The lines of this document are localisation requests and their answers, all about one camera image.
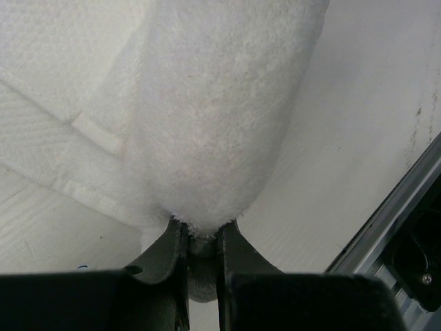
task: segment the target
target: folded towel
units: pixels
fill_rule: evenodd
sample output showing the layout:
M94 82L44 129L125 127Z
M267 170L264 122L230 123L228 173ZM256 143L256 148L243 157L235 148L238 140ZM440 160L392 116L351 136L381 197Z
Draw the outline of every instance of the folded towel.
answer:
M327 3L4 3L0 161L131 225L213 231L270 175Z

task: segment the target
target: black plastic part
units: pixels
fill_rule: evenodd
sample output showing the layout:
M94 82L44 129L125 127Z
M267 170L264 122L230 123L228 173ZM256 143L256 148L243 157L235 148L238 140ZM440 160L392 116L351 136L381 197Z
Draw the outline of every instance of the black plastic part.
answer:
M425 310L441 306L441 176L390 240L382 259Z
M389 290L378 280L231 274L226 288L226 331L405 331Z
M186 252L170 220L125 270L2 276L0 330L189 330Z
M268 262L239 232L236 221L224 225L218 232L218 295L219 326L221 331L231 329L229 320L229 284L227 278L232 273L282 274Z
M362 276L283 274L240 234L218 234L218 307L222 331L404 331L390 291Z

